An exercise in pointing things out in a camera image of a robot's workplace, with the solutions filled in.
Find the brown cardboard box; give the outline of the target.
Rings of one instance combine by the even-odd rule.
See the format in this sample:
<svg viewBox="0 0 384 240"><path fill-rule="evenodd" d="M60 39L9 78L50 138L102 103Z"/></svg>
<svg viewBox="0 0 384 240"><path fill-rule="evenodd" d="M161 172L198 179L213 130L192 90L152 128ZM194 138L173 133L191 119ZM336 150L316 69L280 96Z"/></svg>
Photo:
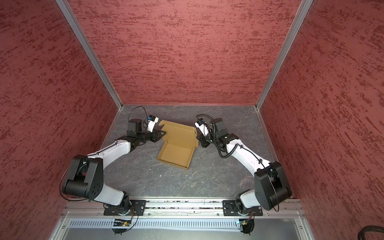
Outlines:
<svg viewBox="0 0 384 240"><path fill-rule="evenodd" d="M166 134L164 145L157 157L163 163L188 169L194 151L199 147L197 130L194 127L162 120L159 125Z"/></svg>

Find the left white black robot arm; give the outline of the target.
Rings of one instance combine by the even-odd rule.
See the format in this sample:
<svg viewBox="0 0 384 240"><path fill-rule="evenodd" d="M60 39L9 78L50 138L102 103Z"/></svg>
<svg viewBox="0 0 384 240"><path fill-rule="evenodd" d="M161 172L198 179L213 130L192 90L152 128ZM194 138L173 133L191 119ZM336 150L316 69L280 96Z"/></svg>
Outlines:
<svg viewBox="0 0 384 240"><path fill-rule="evenodd" d="M166 135L165 131L132 132L116 139L111 145L95 152L75 156L61 178L61 197L77 197L77 202L90 200L102 203L120 216L133 215L135 208L126 192L116 190L104 183L104 169L118 158L132 152L146 142L156 143Z"/></svg>

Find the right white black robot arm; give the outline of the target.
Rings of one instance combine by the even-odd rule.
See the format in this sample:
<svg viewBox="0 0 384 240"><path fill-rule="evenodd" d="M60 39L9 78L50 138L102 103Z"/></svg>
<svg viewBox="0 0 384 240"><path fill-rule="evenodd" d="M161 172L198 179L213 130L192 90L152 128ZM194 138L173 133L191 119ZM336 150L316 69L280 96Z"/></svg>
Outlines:
<svg viewBox="0 0 384 240"><path fill-rule="evenodd" d="M283 165L262 158L237 135L228 133L221 118L213 119L209 115L199 114L195 127L200 131L197 139L203 148L214 145L221 159L235 158L254 177L254 189L236 196L235 209L240 215L247 216L253 208L258 207L277 212L280 203L292 197Z"/></svg>

